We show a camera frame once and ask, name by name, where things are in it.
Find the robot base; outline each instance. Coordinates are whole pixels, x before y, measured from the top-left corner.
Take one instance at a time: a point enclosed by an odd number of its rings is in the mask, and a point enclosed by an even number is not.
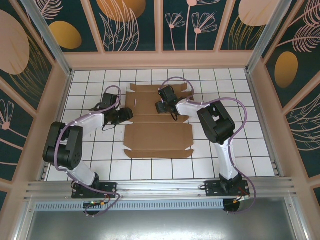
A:
[[[237,182],[233,188],[229,190],[229,193],[226,193],[225,190],[221,187],[221,181],[205,181],[203,189],[207,197],[237,197],[243,195],[243,190],[248,195],[250,195],[248,182],[246,180],[241,180]]]
[[[104,192],[117,192],[117,183],[116,182],[100,182],[98,187],[95,187],[97,190],[101,190]],[[85,188],[82,185],[77,183],[73,184],[72,188],[72,199],[104,199],[106,196],[103,193],[98,193],[91,191]],[[109,194],[111,199],[116,198],[116,195]]]

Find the cardboard box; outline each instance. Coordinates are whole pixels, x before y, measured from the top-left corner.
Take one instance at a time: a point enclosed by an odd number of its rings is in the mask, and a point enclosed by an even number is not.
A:
[[[124,132],[124,145],[131,150],[124,152],[129,158],[185,159],[192,155],[194,144],[192,125],[184,123],[188,116],[179,116],[174,121],[170,113],[159,114],[156,103],[161,101],[158,89],[161,85],[135,85],[126,92],[125,107],[131,108],[133,124]],[[172,85],[175,94],[188,97],[191,92],[183,92],[187,84]]]

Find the white tiled floor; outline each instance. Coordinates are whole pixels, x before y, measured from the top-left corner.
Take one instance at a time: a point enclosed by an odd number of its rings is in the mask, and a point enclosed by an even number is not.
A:
[[[235,161],[239,169],[249,177],[275,175],[243,69],[76,71],[62,121],[67,123],[86,114],[88,109],[100,102],[102,92],[108,86],[116,85],[121,88],[121,105],[124,106],[126,90],[130,83],[160,85],[171,77],[184,77],[192,81],[194,99],[197,102],[208,102],[223,97],[242,101],[247,107],[248,123],[235,137]],[[178,80],[171,82],[181,83],[182,81]],[[111,88],[110,93],[117,94],[117,90]],[[239,129],[244,118],[243,110],[237,103],[225,100],[222,103],[233,118],[236,130]],[[194,139],[191,147],[194,153],[188,159],[128,158],[124,153],[126,147],[123,144],[125,124],[108,131],[97,129],[85,136],[82,159],[91,170],[98,173],[102,181],[218,178],[219,161],[214,145],[206,139],[199,119],[190,118],[188,122],[192,124]],[[50,166],[46,180],[66,181],[67,175]]]

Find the flower illustration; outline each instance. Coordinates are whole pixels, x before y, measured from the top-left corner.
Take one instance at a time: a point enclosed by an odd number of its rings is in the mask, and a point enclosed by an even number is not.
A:
[[[190,8],[197,5],[217,4],[219,2],[220,0],[186,0],[186,3],[189,5],[188,12],[186,15],[186,28],[185,28],[185,50],[186,51],[188,51],[188,27],[189,27]]]
[[[11,101],[8,101],[8,103],[6,105],[6,103],[3,99],[0,100],[0,130],[4,130],[4,131],[9,130],[9,131],[13,132],[14,134],[26,139],[27,138],[26,136],[14,131],[10,128],[10,122],[11,122],[12,116],[14,114],[14,109],[15,109],[15,105]],[[23,147],[15,145],[15,144],[8,142],[8,141],[1,139],[1,138],[0,138],[0,142],[7,144],[13,148],[19,149],[19,150],[24,149]]]
[[[8,130],[10,128],[10,121],[14,114],[15,105],[8,101],[7,106],[3,99],[0,100],[0,129]]]
[[[173,50],[175,51],[175,44],[174,44],[174,37],[173,37],[173,33],[172,33],[172,29],[174,28],[180,28],[183,27],[186,23],[185,21],[183,21],[183,17],[181,16],[181,12],[180,13],[173,13],[172,16],[170,13],[167,13],[165,15],[165,20],[169,25],[170,28],[170,32],[171,32],[171,41],[172,41],[172,46],[173,46]]]
[[[216,4],[218,2],[220,2],[220,0],[186,0],[186,3],[191,7],[196,5]]]
[[[195,32],[194,50],[197,50],[197,37],[198,34],[210,33],[217,30],[217,25],[214,13],[204,13],[199,18],[199,12],[192,14],[192,24]]]

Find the enclosure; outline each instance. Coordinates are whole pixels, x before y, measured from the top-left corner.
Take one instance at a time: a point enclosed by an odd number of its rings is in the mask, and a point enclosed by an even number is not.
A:
[[[319,0],[4,0],[0,22],[1,239],[319,238]],[[255,205],[228,215],[199,188],[220,166],[198,118],[179,158],[129,157],[129,120],[83,138],[84,164],[121,195],[86,218],[72,179],[43,161],[51,124],[110,86],[122,108],[133,86],[174,77],[196,102],[244,104],[233,148]],[[238,130],[244,110],[222,103]]]

